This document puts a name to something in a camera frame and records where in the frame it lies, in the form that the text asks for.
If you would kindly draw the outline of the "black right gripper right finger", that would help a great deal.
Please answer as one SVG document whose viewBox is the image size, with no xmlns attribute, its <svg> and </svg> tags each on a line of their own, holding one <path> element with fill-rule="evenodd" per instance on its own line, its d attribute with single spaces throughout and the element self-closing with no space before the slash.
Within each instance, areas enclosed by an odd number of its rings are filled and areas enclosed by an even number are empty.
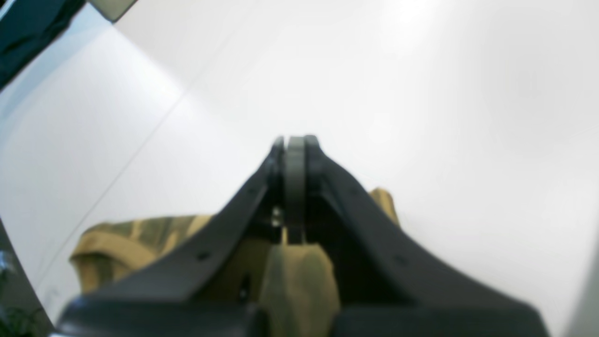
<svg viewBox="0 0 599 337">
<path fill-rule="evenodd" d="M 440 261 L 394 224 L 315 136 L 285 151 L 289 243 L 317 243 L 334 264 L 334 337 L 546 337 L 535 309 Z"/>
</svg>

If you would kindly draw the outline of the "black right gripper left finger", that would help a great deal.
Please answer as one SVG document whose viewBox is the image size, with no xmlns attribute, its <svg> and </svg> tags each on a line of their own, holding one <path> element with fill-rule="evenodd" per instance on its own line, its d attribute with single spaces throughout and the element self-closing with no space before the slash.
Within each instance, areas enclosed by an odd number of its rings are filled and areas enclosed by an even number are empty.
<svg viewBox="0 0 599 337">
<path fill-rule="evenodd" d="M 250 298 L 248 269 L 223 300 L 206 292 L 242 244 L 282 239 L 283 156 L 278 137 L 227 205 L 179 247 L 111 285 L 71 301 L 55 337 L 269 337 L 268 315 Z"/>
</svg>

